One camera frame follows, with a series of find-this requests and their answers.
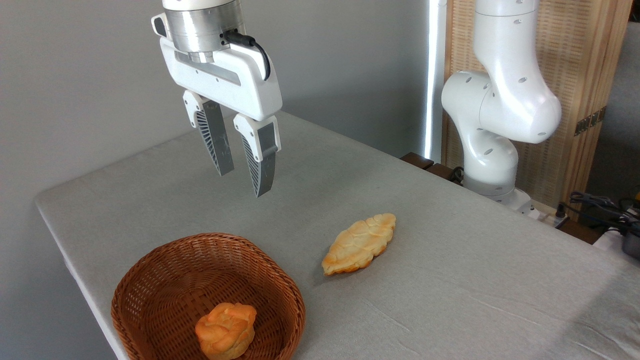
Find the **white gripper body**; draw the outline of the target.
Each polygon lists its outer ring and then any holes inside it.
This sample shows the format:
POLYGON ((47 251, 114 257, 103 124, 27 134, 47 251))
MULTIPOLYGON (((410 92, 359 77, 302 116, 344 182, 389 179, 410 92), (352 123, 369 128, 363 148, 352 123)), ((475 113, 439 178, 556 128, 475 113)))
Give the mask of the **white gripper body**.
POLYGON ((270 67, 266 79, 265 59, 259 50, 231 44, 215 51, 212 63, 197 63, 176 50, 169 39, 161 38, 159 44, 170 76, 183 89, 256 121, 282 108, 275 68, 270 67))

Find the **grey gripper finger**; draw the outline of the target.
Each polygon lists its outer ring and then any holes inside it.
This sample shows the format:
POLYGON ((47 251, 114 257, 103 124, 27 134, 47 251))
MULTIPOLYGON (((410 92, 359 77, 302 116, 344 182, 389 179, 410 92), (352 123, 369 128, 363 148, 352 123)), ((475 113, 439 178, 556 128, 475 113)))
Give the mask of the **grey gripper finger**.
POLYGON ((236 114, 233 124, 242 137, 254 194, 260 198, 272 189, 276 154, 282 149, 277 117, 257 121, 236 114))
POLYGON ((233 156, 220 104, 189 89, 183 92, 182 98, 190 125, 199 131, 218 174, 224 176, 233 171, 233 156))

